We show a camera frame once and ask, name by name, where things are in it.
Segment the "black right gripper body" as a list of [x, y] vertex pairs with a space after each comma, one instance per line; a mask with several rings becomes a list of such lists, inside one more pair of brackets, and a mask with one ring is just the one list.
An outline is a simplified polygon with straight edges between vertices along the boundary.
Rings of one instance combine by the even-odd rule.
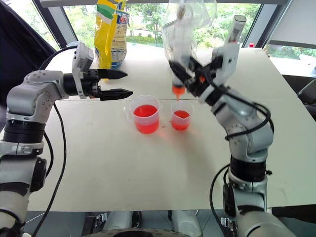
[[222, 68], [222, 56], [216, 56], [210, 63], [203, 66], [200, 72], [194, 72], [195, 76], [189, 83], [189, 92], [194, 96], [200, 97], [206, 91], [208, 86], [212, 86], [214, 90], [206, 97], [221, 97], [221, 86], [217, 86], [214, 82], [217, 70]]

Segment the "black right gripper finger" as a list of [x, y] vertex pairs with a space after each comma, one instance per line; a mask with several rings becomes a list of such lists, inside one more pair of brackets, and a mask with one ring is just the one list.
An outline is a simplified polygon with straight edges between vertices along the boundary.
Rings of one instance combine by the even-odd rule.
[[183, 84], [191, 78], [187, 70], [180, 63], [171, 60], [169, 60], [168, 62], [171, 70], [175, 75], [174, 79], [172, 80], [173, 84]]
[[201, 65], [195, 58], [190, 58], [189, 69], [192, 72], [200, 72], [203, 70], [203, 65]]

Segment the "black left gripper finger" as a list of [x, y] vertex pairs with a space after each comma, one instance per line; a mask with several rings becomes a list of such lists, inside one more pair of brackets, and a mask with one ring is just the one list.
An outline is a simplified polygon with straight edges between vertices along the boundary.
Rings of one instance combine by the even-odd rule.
[[110, 101], [110, 100], [120, 100], [127, 98], [133, 94], [133, 91], [126, 89], [110, 89], [110, 90], [102, 90], [100, 92], [100, 100], [101, 101]]
[[120, 79], [128, 76], [126, 72], [121, 70], [98, 69], [97, 71], [99, 79]]

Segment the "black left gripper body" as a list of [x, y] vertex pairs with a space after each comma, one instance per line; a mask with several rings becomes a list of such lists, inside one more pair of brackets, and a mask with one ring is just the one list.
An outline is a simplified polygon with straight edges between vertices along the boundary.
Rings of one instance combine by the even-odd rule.
[[100, 81], [98, 70], [88, 70], [83, 73], [82, 89], [84, 95], [89, 98], [100, 98], [101, 86], [98, 84]]

